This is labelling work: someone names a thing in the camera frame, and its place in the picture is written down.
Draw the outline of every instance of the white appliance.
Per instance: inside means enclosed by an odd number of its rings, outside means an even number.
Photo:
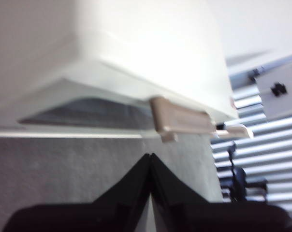
[[[132,134],[20,123],[82,98],[164,96],[223,122],[231,95],[205,0],[0,0],[0,132]]]

